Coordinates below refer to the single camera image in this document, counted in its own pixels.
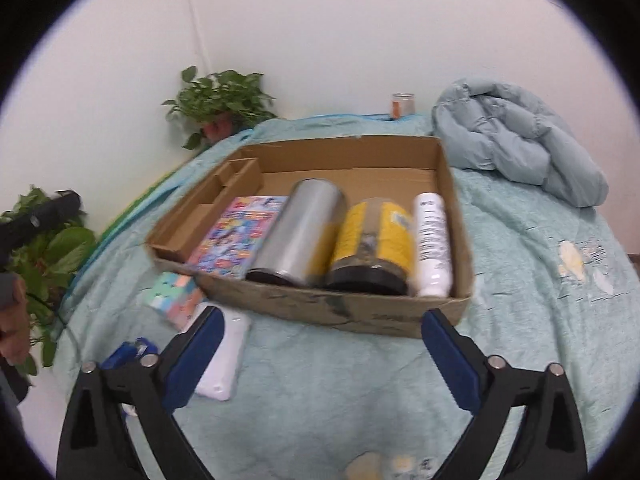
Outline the person's left hand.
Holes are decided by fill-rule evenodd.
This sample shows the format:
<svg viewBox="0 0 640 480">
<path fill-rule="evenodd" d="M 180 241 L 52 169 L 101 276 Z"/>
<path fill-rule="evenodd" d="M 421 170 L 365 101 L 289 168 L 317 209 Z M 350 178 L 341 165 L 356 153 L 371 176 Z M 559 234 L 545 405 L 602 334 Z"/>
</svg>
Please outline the person's left hand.
<svg viewBox="0 0 640 480">
<path fill-rule="evenodd" d="M 11 365 L 20 365 L 26 360 L 29 333 L 26 286 L 22 278 L 13 275 L 12 304 L 1 311 L 1 355 Z"/>
</svg>

